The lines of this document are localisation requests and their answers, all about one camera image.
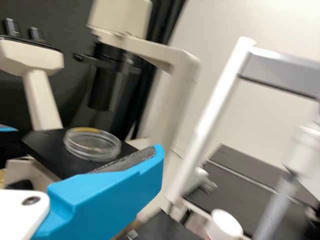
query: white plastic base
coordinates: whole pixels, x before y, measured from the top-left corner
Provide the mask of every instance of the white plastic base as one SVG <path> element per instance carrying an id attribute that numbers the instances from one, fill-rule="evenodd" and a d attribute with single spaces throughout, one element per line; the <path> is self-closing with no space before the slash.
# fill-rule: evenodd
<path id="1" fill-rule="evenodd" d="M 23 204 L 30 197 L 39 199 L 34 204 Z M 49 209 L 49 197 L 43 192 L 0 190 L 0 239 L 29 240 Z"/>

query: blue plastic cover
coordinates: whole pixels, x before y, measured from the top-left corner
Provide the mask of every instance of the blue plastic cover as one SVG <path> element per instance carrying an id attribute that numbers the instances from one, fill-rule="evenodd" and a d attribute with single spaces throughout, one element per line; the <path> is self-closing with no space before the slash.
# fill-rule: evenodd
<path id="1" fill-rule="evenodd" d="M 50 184 L 50 212 L 32 239 L 108 240 L 119 233 L 161 189 L 165 153 L 153 147 L 153 157 L 127 170 Z"/>

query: white microscope body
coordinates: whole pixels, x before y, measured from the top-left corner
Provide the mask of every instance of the white microscope body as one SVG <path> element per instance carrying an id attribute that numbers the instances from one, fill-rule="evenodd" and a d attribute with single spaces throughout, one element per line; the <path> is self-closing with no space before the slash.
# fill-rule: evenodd
<path id="1" fill-rule="evenodd" d="M 63 127 L 48 79 L 63 68 L 64 56 L 58 50 L 0 38 L 0 70 L 22 77 L 36 131 Z"/>

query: microscope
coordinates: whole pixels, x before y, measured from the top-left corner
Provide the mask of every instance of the microscope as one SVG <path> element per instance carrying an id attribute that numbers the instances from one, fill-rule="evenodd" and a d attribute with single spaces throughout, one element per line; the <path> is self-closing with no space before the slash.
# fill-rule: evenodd
<path id="1" fill-rule="evenodd" d="M 0 239 L 110 239 L 160 191 L 164 155 L 196 84 L 200 61 L 182 49 L 144 40 L 151 8 L 149 0 L 95 0 L 87 24 L 98 40 L 94 54 L 74 55 L 101 69 L 88 101 L 98 110 L 115 109 L 121 95 L 121 87 L 105 79 L 105 70 L 117 77 L 139 73 L 132 55 L 171 75 L 167 97 L 174 107 L 166 117 L 173 124 L 164 129 L 163 146 L 137 151 L 122 142 L 118 159 L 108 164 L 83 160 L 65 149 L 66 129 L 48 80 L 64 67 L 63 54 L 34 27 L 30 39 L 21 38 L 17 23 L 7 19 L 7 35 L 0 36 L 0 69 L 22 77 L 34 131 L 22 139 L 32 157 L 8 160 L 5 184 L 30 180 L 36 191 L 0 190 L 5 220 Z M 105 89 L 114 94 L 104 94 Z"/>

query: metal screw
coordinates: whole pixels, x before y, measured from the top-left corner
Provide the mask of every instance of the metal screw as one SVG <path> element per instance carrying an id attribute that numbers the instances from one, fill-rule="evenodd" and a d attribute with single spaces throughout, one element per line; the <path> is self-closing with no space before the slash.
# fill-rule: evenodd
<path id="1" fill-rule="evenodd" d="M 22 205 L 29 206 L 29 205 L 36 204 L 39 201 L 40 201 L 40 197 L 30 196 L 30 197 L 26 198 L 25 200 L 23 200 Z"/>

